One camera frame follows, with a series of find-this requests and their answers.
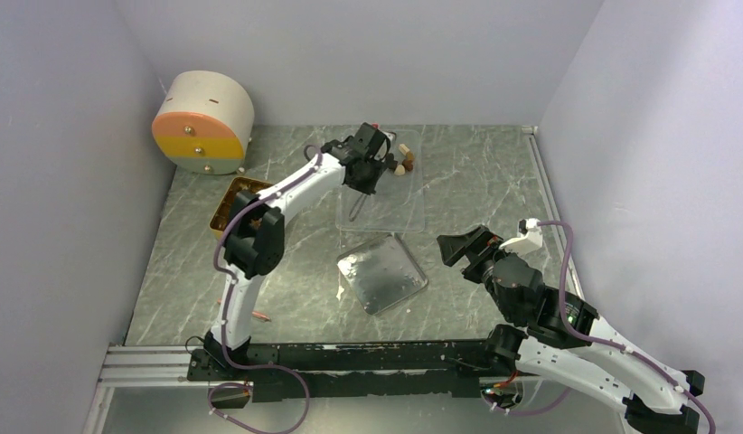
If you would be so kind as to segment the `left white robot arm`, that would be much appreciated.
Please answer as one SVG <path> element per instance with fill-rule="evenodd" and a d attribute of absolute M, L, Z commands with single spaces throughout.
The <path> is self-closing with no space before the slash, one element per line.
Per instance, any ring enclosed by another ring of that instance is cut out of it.
<path fill-rule="evenodd" d="M 363 123 L 342 140 L 306 146 L 306 164 L 277 184 L 236 195 L 212 260 L 214 269 L 225 275 L 226 288 L 203 341 L 211 368 L 222 379 L 237 379 L 246 370 L 252 314 L 266 276 L 283 259 L 287 224 L 341 186 L 375 194 L 388 169 L 394 137 Z"/>

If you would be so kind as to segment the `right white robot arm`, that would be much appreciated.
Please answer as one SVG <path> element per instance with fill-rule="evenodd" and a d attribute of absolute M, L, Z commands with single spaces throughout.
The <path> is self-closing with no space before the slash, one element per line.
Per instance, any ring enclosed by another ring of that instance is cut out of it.
<path fill-rule="evenodd" d="M 466 259 L 464 279 L 483 285 L 503 316 L 484 341 L 487 368 L 498 375 L 532 373 L 584 393 L 621 413 L 639 433 L 695 433 L 701 419 L 715 432 L 699 401 L 702 374 L 645 354 L 595 307 L 567 291 L 570 247 L 556 287 L 523 259 L 541 247 L 547 226 L 547 221 L 521 220 L 509 240 L 483 225 L 437 236 L 442 262 L 451 267 Z"/>

